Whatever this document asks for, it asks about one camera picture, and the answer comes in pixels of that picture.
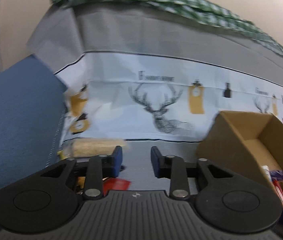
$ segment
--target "blue sofa armrest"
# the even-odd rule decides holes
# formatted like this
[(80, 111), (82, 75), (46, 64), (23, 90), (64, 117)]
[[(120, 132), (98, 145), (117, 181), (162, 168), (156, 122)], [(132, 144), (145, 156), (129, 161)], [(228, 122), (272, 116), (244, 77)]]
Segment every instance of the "blue sofa armrest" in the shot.
[(0, 73), (0, 188), (56, 162), (64, 90), (33, 56)]

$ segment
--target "cardboard box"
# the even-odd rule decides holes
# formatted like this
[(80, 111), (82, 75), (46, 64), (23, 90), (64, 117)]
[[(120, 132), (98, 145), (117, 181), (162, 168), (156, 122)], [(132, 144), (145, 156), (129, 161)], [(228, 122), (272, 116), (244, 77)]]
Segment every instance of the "cardboard box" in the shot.
[(222, 111), (196, 155), (275, 190), (261, 166), (283, 170), (283, 123), (272, 114)]

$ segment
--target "metal screw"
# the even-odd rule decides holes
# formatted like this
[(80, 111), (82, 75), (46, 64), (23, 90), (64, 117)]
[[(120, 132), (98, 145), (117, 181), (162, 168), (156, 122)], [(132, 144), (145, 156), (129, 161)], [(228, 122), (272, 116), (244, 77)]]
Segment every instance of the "metal screw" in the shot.
[(100, 190), (96, 189), (96, 188), (90, 188), (88, 190), (85, 191), (85, 195), (88, 197), (98, 197), (100, 195)]
[(183, 189), (176, 189), (176, 190), (173, 191), (173, 195), (175, 197), (183, 198), (183, 197), (188, 196), (188, 192), (186, 190), (183, 190)]

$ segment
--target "green checkered cloth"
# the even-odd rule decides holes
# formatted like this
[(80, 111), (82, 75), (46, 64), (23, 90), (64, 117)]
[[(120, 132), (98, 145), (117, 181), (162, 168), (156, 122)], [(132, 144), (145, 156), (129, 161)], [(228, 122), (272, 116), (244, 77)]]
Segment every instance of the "green checkered cloth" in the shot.
[[(61, 7), (70, 7), (87, 2), (114, 0), (52, 0)], [(238, 15), (207, 0), (116, 0), (137, 3), (142, 6), (157, 8), (174, 13), (204, 25), (232, 30), (245, 35), (251, 40), (283, 56), (283, 46), (257, 28), (252, 22), (241, 19)]]

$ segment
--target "deer head illustration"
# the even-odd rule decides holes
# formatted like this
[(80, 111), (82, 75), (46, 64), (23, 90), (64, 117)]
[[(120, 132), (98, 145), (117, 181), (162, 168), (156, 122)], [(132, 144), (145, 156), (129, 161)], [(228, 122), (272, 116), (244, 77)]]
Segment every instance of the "deer head illustration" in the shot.
[(262, 109), (261, 103), (257, 100), (257, 98), (254, 98), (254, 104), (257, 107), (257, 109), (259, 110), (259, 112), (261, 112), (262, 114), (267, 114), (267, 111), (268, 111), (269, 107), (271, 106), (270, 102), (267, 101), (267, 103), (265, 104), (265, 108)]
[(144, 106), (144, 109), (151, 113), (153, 115), (153, 121), (155, 124), (155, 127), (160, 131), (164, 133), (171, 133), (174, 131), (178, 126), (177, 120), (167, 120), (164, 117), (164, 114), (168, 112), (169, 109), (167, 109), (168, 106), (176, 103), (176, 101), (180, 98), (183, 91), (180, 90), (177, 94), (175, 89), (172, 86), (168, 86), (169, 89), (172, 92), (172, 97), (168, 99), (168, 96), (165, 94), (165, 101), (160, 104), (160, 108), (158, 110), (154, 110), (152, 108), (152, 105), (149, 101), (147, 101), (147, 93), (144, 93), (142, 97), (139, 96), (139, 89), (143, 85), (140, 84), (138, 87), (132, 92), (132, 88), (128, 90), (130, 97), (138, 104)]

